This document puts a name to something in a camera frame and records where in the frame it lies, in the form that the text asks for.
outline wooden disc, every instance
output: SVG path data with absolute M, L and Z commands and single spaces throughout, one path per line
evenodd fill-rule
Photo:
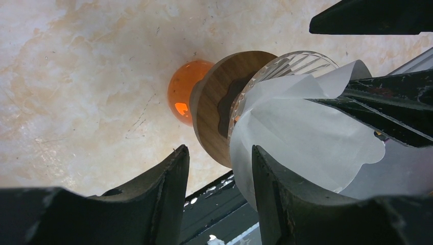
M 227 135 L 219 132 L 220 101 L 227 97 L 233 81 L 249 80 L 275 58 L 277 56 L 263 51 L 230 55 L 214 65 L 195 85 L 189 102 L 194 131 L 204 150 L 219 164 L 231 168 Z

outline orange light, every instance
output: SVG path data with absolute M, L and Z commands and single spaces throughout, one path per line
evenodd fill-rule
M 213 63 L 196 60 L 179 68 L 170 80 L 167 97 L 173 114 L 184 124 L 192 126 L 193 119 L 189 110 L 189 96 L 194 85 L 204 78 Z

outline white tissue paper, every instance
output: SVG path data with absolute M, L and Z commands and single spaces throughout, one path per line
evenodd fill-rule
M 354 61 L 323 76 L 291 75 L 257 83 L 245 94 L 244 111 L 230 139 L 230 161 L 241 193 L 256 208 L 251 167 L 260 145 L 285 167 L 307 180 L 340 192 L 364 163 L 385 155 L 374 130 L 344 113 L 304 99 L 334 99 L 350 79 L 368 74 Z

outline crumpled paper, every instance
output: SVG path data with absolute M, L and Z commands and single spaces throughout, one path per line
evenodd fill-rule
M 342 191 L 365 163 L 385 155 L 374 130 L 344 113 L 304 99 L 334 99 L 349 80 L 371 77 L 360 60 L 325 75 L 292 75 L 257 83 L 230 139 L 236 185 L 256 208 L 251 167 L 260 145 L 285 167 L 334 192 Z

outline black metal bracket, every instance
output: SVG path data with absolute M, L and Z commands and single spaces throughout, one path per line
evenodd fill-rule
M 433 69 L 349 81 L 334 100 L 311 100 L 336 108 L 417 148 L 433 146 Z
M 240 193 L 232 171 L 185 201 L 180 245 L 204 245 L 210 235 L 231 241 L 258 222 L 257 212 Z
M 0 189 L 1 244 L 178 244 L 188 148 L 101 197 L 63 188 Z
M 342 0 L 316 15 L 310 33 L 418 35 L 433 32 L 431 0 Z
M 262 243 L 427 244 L 433 198 L 388 196 L 358 201 L 323 189 L 253 147 Z

